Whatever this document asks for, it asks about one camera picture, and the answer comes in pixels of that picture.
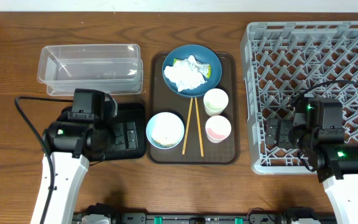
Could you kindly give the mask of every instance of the wooden table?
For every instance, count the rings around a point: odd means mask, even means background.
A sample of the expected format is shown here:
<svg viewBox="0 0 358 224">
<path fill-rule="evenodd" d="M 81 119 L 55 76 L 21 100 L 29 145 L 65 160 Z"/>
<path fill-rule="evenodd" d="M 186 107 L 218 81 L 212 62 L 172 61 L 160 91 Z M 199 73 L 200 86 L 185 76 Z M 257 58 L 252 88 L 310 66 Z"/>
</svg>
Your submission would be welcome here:
<svg viewBox="0 0 358 224">
<path fill-rule="evenodd" d="M 89 169 L 76 211 L 96 202 L 163 213 L 246 213 L 253 207 L 284 211 L 313 207 L 332 212 L 315 175 L 256 175 L 250 168 L 246 92 L 240 41 L 254 21 L 351 21 L 358 14 L 300 13 L 43 13 L 0 12 L 0 223 L 28 223 L 40 185 L 42 151 L 14 107 L 17 95 L 46 96 L 37 82 L 40 51 L 46 45 L 139 44 L 144 61 L 140 95 L 118 102 L 149 105 L 151 61 L 155 54 L 185 44 L 229 52 L 236 59 L 241 156 L 232 166 L 161 166 L 147 156 L 104 162 Z M 65 103 L 23 101 L 42 132 Z"/>
</svg>

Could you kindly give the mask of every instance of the cup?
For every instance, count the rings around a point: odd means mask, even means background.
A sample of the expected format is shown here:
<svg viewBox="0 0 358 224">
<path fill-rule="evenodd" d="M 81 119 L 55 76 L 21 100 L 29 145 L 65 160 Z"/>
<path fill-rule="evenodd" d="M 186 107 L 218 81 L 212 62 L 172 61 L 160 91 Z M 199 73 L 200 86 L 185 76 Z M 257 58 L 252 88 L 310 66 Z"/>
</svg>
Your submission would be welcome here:
<svg viewBox="0 0 358 224">
<path fill-rule="evenodd" d="M 229 104 L 228 95 L 218 88 L 208 90 L 204 95 L 205 112 L 210 116 L 219 115 Z"/>
<path fill-rule="evenodd" d="M 212 143 L 225 140 L 231 132 L 230 121 L 223 116 L 212 116 L 205 124 L 206 136 Z"/>
</svg>

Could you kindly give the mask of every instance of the white bowl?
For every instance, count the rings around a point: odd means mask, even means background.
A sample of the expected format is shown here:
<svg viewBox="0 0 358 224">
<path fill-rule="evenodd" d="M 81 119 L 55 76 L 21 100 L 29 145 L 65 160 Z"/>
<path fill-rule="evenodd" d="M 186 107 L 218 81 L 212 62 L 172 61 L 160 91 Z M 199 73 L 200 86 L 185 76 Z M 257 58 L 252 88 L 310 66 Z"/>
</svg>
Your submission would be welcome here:
<svg viewBox="0 0 358 224">
<path fill-rule="evenodd" d="M 159 149 L 171 149 L 183 139 L 185 126 L 175 114 L 163 112 L 154 115 L 147 123 L 146 136 Z"/>
</svg>

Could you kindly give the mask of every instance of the white wall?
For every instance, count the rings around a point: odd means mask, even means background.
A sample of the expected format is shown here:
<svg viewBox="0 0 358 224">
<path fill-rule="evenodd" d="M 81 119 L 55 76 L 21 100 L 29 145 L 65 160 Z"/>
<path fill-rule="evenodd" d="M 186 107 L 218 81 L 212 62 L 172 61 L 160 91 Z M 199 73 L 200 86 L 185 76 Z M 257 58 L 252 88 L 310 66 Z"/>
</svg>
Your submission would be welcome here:
<svg viewBox="0 0 358 224">
<path fill-rule="evenodd" d="M 358 0 L 0 0 L 0 11 L 358 12 Z"/>
</svg>

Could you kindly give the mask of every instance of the dark rectangular tray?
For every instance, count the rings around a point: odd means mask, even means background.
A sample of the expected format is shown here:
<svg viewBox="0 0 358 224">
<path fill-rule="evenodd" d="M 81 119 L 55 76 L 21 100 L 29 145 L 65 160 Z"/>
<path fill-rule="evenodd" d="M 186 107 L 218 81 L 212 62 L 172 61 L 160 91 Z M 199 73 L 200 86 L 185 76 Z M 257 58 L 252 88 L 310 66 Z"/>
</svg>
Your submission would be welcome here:
<svg viewBox="0 0 358 224">
<path fill-rule="evenodd" d="M 162 64 L 169 52 L 157 54 L 152 62 L 150 82 L 150 117 L 161 112 L 175 113 L 186 125 L 190 98 L 182 97 L 173 92 L 165 84 L 162 77 Z M 205 113 L 203 97 L 197 98 L 200 112 L 201 133 L 203 137 L 204 157 L 201 157 L 200 142 L 198 139 L 197 117 L 195 100 L 191 110 L 189 132 L 186 144 L 186 153 L 182 155 L 183 140 L 171 149 L 158 149 L 147 142 L 149 159 L 158 164 L 231 164 L 237 160 L 239 149 L 239 127 L 237 110 L 236 63 L 227 53 L 218 52 L 216 55 L 222 63 L 222 79 L 216 88 L 224 90 L 229 95 L 229 104 L 221 114 L 226 117 L 232 131 L 224 141 L 211 143 L 205 131 L 205 123 L 210 116 Z"/>
</svg>

